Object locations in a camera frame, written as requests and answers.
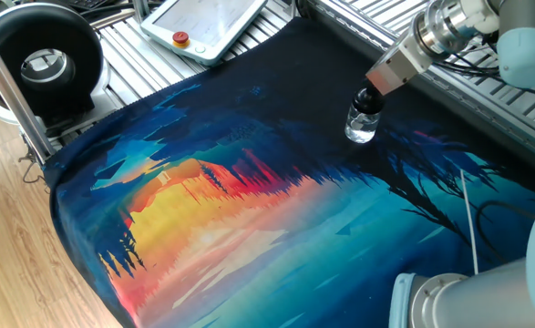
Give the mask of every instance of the wooden floor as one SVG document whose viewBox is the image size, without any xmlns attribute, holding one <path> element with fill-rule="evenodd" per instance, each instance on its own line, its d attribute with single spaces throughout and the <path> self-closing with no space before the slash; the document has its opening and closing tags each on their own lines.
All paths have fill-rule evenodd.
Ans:
<svg viewBox="0 0 535 328">
<path fill-rule="evenodd" d="M 65 254 L 44 184 L 22 182 L 25 154 L 18 129 L 0 121 L 0 327 L 118 327 Z"/>
</svg>

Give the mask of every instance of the red emergency stop button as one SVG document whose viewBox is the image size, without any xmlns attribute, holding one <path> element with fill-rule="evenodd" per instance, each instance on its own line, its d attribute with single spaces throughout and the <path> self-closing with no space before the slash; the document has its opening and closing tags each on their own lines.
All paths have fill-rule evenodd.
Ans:
<svg viewBox="0 0 535 328">
<path fill-rule="evenodd" d="M 180 48 L 185 48 L 190 44 L 190 37 L 188 36 L 188 33 L 186 32 L 174 33 L 172 40 L 174 40 L 174 46 L 177 46 Z"/>
</svg>

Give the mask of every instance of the small glass bottle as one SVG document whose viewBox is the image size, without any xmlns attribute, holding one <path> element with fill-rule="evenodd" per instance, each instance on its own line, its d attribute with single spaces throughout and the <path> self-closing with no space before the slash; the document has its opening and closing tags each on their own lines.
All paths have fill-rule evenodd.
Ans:
<svg viewBox="0 0 535 328">
<path fill-rule="evenodd" d="M 376 132 L 385 100 L 372 85 L 356 92 L 346 120 L 345 133 L 353 142 L 366 143 Z"/>
</svg>

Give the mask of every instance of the metal grille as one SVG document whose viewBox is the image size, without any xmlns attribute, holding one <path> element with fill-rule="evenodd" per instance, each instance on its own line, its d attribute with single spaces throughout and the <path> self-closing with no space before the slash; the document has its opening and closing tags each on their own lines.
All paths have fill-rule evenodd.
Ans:
<svg viewBox="0 0 535 328">
<path fill-rule="evenodd" d="M 270 0 L 221 62 L 256 47 L 291 19 L 289 7 Z M 99 27 L 98 36 L 109 64 L 109 83 L 103 94 L 94 97 L 95 109 L 80 118 L 73 128 L 63 131 L 60 137 L 51 139 L 56 149 L 70 143 L 113 110 L 208 69 L 150 39 L 132 16 Z"/>
<path fill-rule="evenodd" d="M 373 46 L 386 50 L 425 10 L 430 0 L 309 0 Z M 496 67 L 498 55 L 479 43 L 463 57 L 478 67 Z M 450 58 L 451 62 L 459 61 Z M 431 67 L 424 75 L 450 96 L 490 120 L 493 125 L 535 151 L 535 95 L 489 77 L 463 77 Z"/>
</svg>

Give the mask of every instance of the cloth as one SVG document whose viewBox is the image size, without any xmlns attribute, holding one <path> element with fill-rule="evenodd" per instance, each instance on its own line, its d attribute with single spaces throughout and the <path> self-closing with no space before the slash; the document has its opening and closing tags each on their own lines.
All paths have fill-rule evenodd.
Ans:
<svg viewBox="0 0 535 328">
<path fill-rule="evenodd" d="M 474 209 L 535 213 L 535 169 L 411 87 L 373 141 L 348 140 L 372 65 L 298 18 L 48 161 L 59 237 L 123 325 L 386 327 L 400 272 L 472 273 L 461 169 Z M 532 222 L 485 214 L 492 245 L 523 257 Z M 482 239 L 478 255 L 500 265 Z"/>
</svg>

